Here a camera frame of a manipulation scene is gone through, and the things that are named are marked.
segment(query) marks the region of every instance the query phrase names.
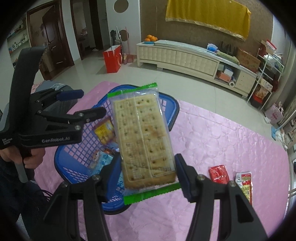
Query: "pink plastic bag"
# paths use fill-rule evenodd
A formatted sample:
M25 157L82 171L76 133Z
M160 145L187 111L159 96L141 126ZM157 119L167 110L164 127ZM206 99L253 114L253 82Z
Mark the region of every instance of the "pink plastic bag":
M264 114L268 119L270 119L270 123L272 125L275 125L276 123L278 123L284 118L283 107L281 103L279 103L279 106L277 106L276 104L273 104L265 111Z

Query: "circular wall decoration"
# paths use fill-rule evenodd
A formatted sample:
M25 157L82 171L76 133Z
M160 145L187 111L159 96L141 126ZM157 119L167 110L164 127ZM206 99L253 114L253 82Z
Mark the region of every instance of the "circular wall decoration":
M117 13L125 12L128 9L128 1L127 0L117 0L114 3L114 10Z
M125 29L120 30L120 31L119 31L119 34L121 35L121 40L122 40L122 41L126 41L126 40L128 40L128 38L129 38L129 34L128 34L127 31L125 31Z

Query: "paper roll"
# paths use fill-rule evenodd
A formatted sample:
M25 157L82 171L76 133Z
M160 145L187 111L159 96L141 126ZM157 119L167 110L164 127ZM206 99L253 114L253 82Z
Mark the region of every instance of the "paper roll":
M230 87L234 87L234 81L233 80L229 81L228 84L229 84Z

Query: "metal bolt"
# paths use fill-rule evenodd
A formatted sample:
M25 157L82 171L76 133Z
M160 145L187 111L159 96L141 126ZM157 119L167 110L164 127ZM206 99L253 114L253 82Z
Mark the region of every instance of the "metal bolt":
M229 185L234 188L237 184L235 181L229 181Z
M203 174L198 174L197 175L197 179L200 180L200 181L203 181L205 179L205 175Z
M91 177L93 180L100 180L101 176L99 174L95 174Z
M64 182L62 182L61 187L66 188L68 185L69 185L69 183L64 181Z

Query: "yellow cloth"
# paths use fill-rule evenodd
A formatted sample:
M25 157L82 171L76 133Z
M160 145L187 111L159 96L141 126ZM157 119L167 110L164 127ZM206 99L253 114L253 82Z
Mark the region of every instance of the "yellow cloth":
M165 20L206 26L245 41L250 15L246 6L230 0L168 0Z

